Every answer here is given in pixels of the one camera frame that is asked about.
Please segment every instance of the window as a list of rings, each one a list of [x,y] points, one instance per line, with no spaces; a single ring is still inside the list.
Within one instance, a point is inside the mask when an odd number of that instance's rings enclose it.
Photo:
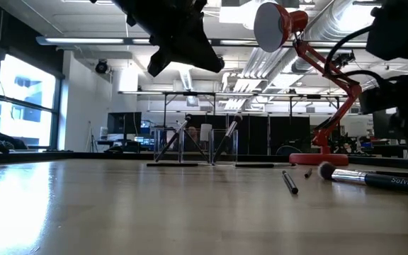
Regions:
[[[6,55],[1,61],[0,95],[53,107],[56,78],[15,57]]]
[[[0,132],[28,146],[49,146],[52,114],[0,101]]]
[[[0,61],[0,132],[33,149],[55,148],[60,83],[10,55]]]

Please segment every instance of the desk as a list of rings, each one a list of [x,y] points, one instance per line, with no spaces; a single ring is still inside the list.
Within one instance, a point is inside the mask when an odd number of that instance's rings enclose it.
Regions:
[[[0,166],[0,254],[408,254],[408,194],[305,179],[308,166],[146,163]]]
[[[404,150],[407,150],[406,145],[374,145],[370,152],[374,155],[382,155],[382,157],[398,157],[404,158]]]

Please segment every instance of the lamp shade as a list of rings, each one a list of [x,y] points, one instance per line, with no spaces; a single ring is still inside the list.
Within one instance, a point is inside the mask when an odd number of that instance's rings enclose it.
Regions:
[[[304,11],[289,13],[275,3],[262,4],[254,19],[254,36],[259,47],[266,52],[275,52],[292,33],[303,31],[308,24]]]

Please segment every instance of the security camera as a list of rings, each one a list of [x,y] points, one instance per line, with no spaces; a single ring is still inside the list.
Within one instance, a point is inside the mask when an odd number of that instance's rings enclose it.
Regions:
[[[107,74],[111,71],[111,67],[108,65],[108,60],[99,59],[96,65],[97,74]]]

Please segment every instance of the brush ferrule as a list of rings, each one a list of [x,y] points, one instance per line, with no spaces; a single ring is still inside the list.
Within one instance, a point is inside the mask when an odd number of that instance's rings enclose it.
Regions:
[[[348,181],[351,183],[366,185],[365,182],[366,173],[337,169],[333,172],[331,177],[335,181]]]

